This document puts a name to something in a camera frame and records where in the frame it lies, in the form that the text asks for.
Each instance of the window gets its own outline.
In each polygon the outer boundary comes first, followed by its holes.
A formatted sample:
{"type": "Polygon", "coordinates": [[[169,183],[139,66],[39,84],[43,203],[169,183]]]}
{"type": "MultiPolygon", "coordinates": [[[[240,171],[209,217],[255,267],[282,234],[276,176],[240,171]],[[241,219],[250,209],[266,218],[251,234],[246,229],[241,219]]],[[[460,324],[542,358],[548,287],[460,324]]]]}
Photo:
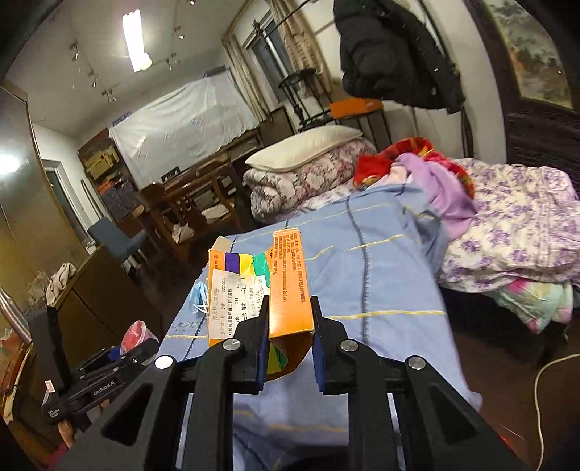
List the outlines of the window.
{"type": "Polygon", "coordinates": [[[256,57],[278,101],[283,102],[286,95],[278,89],[278,84],[292,72],[292,63],[270,13],[264,17],[260,25],[265,34],[271,34],[267,38],[251,37],[247,49],[250,49],[256,57]]]}

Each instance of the metal screw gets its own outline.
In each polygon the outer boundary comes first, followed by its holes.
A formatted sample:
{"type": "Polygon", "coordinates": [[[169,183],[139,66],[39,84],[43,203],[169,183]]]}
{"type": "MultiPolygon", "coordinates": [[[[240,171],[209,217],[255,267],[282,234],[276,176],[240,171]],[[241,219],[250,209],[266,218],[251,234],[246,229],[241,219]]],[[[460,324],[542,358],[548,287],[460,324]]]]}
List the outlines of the metal screw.
{"type": "Polygon", "coordinates": [[[340,343],[340,348],[345,352],[354,352],[358,349],[358,343],[355,340],[347,339],[340,343]]]}
{"type": "Polygon", "coordinates": [[[155,360],[155,366],[159,369],[169,368],[173,364],[173,358],[169,355],[163,355],[155,360]]]}
{"type": "Polygon", "coordinates": [[[241,342],[238,339],[228,339],[223,343],[224,349],[228,352],[233,352],[234,350],[239,349],[242,346],[241,342]]]}
{"type": "Polygon", "coordinates": [[[423,369],[426,365],[425,359],[423,357],[411,357],[409,358],[409,366],[413,369],[423,369]]]}

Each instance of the white sheet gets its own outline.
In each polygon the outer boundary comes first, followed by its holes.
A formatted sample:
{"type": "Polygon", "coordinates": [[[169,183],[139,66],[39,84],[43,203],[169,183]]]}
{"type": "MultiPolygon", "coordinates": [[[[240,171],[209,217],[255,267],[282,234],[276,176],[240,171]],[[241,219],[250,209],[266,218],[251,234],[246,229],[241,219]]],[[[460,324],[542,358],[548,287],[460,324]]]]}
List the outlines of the white sheet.
{"type": "Polygon", "coordinates": [[[229,73],[191,82],[109,130],[139,189],[214,154],[258,121],[229,73]]]}

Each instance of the purple floral blanket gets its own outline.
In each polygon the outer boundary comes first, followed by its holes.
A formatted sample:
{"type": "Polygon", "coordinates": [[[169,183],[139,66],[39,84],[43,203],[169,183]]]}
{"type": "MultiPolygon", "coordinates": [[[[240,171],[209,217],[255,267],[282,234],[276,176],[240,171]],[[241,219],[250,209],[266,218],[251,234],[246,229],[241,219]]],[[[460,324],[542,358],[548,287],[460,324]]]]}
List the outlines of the purple floral blanket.
{"type": "Polygon", "coordinates": [[[580,283],[580,201],[565,172],[458,159],[475,183],[478,213],[449,244],[439,283],[484,292],[516,277],[580,283]]]}
{"type": "Polygon", "coordinates": [[[253,216],[272,222],[309,198],[346,182],[354,175],[358,156],[376,154],[375,147],[361,137],[330,149],[292,172],[274,173],[251,168],[244,182],[252,189],[253,216]]]}

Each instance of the blue face mask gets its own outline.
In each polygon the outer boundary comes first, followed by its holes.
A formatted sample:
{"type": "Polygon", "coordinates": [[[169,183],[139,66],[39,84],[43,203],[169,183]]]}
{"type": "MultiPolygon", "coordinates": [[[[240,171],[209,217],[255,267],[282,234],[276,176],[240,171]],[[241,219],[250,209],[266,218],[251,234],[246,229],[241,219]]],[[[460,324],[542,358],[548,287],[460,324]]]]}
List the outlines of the blue face mask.
{"type": "Polygon", "coordinates": [[[208,313],[208,287],[203,281],[198,281],[193,285],[187,303],[192,314],[208,313]]]}

